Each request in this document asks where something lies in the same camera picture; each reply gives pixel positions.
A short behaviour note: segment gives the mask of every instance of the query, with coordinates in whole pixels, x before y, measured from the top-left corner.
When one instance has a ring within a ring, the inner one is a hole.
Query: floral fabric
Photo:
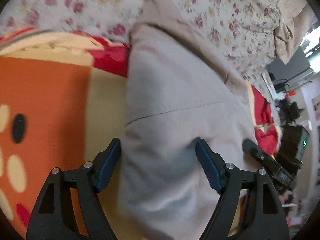
[[[276,0],[172,0],[181,15],[271,101],[261,73],[275,57]],[[0,15],[0,34],[22,25],[83,31],[128,42],[144,0],[11,0]]]

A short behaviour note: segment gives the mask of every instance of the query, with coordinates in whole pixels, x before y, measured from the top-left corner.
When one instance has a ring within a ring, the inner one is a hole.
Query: wall
[[[295,91],[297,94],[292,97],[292,101],[296,101],[300,109],[305,109],[301,113],[300,118],[297,119],[297,123],[300,123],[305,120],[309,120],[309,115],[306,109],[307,106],[303,97],[302,90],[298,88]],[[309,130],[309,127],[305,126],[305,128],[311,134],[312,131]],[[301,169],[297,178],[297,195],[300,199],[308,198],[308,190],[310,185],[310,175],[311,175],[312,160],[313,160],[312,150],[313,150],[313,147],[312,147],[312,142],[310,140],[306,146],[306,150],[302,158],[303,168]]]
[[[313,69],[314,72],[320,71],[320,53],[317,52],[315,55],[312,55],[308,58],[310,62],[310,66]]]
[[[306,109],[308,112],[309,120],[311,121],[312,131],[310,133],[309,144],[312,144],[312,163],[310,166],[310,180],[308,186],[308,198],[319,199],[320,192],[316,189],[315,184],[317,180],[317,171],[320,168],[319,163],[319,138],[318,138],[318,129],[320,125],[320,120],[316,120],[314,113],[314,108],[312,104],[312,99],[320,94],[320,73],[316,74],[313,77],[313,82],[305,84],[301,88],[303,98],[305,100]]]
[[[304,55],[301,47],[298,48],[297,52],[293,55],[288,64],[283,64],[280,58],[277,57],[270,65],[266,67],[266,69],[269,73],[273,73],[276,83],[279,83],[280,81],[284,82],[284,80],[281,79],[293,79],[297,75],[299,75],[298,80],[300,80],[304,77],[301,77],[304,72],[312,72],[310,69],[310,63]]]

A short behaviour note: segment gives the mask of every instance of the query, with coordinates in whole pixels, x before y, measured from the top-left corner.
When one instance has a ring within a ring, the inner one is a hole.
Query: white wall
[[[292,101],[296,101],[298,107],[300,109],[305,109],[301,114],[300,117],[296,120],[297,123],[303,122],[305,120],[310,120],[308,111],[306,110],[307,106],[303,97],[302,90],[300,88],[296,89],[296,95],[294,95],[291,99]],[[307,131],[311,134],[312,131],[309,130],[308,126],[305,126]],[[312,142],[307,144],[305,153],[302,158],[303,167],[298,174],[297,177],[297,195],[300,199],[308,199],[308,191],[310,186],[310,177],[311,177],[311,170],[312,170],[312,163],[313,163],[313,147]]]
[[[320,53],[318,52],[313,57],[308,58],[310,62],[310,66],[314,72],[320,71]]]
[[[310,134],[309,143],[312,143],[312,165],[310,167],[310,183],[308,187],[308,198],[314,198],[314,194],[319,195],[320,192],[315,192],[315,184],[317,180],[317,171],[320,168],[319,163],[319,137],[318,126],[320,120],[316,120],[312,99],[320,95],[320,74],[313,77],[313,82],[302,86],[301,91],[305,100],[306,109],[309,120],[311,121],[312,131]]]

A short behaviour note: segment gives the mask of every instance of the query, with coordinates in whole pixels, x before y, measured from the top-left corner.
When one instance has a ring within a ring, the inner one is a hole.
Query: polka dot pattern
[[[13,212],[10,206],[10,203],[5,196],[4,192],[2,189],[0,189],[0,208],[7,217],[8,220],[12,221],[13,220]]]
[[[7,127],[9,122],[9,106],[7,105],[0,105],[0,132],[3,132]]]
[[[11,155],[7,162],[7,175],[12,188],[22,193],[27,187],[27,174],[23,161],[17,155]]]
[[[15,143],[21,143],[26,132],[26,118],[23,114],[17,114],[13,119],[12,139]]]

